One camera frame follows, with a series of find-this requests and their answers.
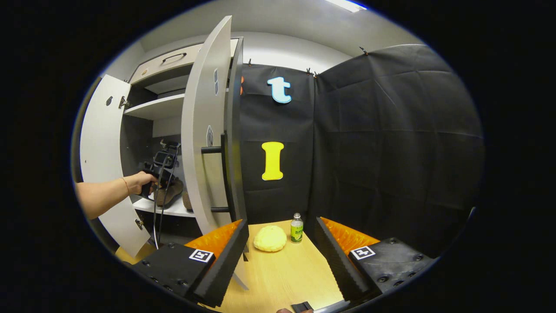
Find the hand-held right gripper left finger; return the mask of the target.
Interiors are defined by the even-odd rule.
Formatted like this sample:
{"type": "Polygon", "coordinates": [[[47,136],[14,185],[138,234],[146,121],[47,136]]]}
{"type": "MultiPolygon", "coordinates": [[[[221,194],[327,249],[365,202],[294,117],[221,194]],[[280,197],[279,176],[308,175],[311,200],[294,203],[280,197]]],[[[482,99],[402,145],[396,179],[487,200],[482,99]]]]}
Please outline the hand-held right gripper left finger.
{"type": "Polygon", "coordinates": [[[132,271],[179,298],[221,306],[248,236],[248,222],[240,219],[188,244],[168,243],[132,265],[132,271]]]}

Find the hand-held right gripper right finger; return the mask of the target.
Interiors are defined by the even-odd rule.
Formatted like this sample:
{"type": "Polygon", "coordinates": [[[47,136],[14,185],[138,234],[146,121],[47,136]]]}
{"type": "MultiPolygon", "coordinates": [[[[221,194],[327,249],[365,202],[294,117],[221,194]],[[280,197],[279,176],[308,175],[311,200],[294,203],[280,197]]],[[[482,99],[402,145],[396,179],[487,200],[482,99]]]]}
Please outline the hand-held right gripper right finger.
{"type": "Polygon", "coordinates": [[[391,293],[434,261],[396,237],[378,240],[323,216],[316,219],[314,237],[350,303],[391,293]]]}

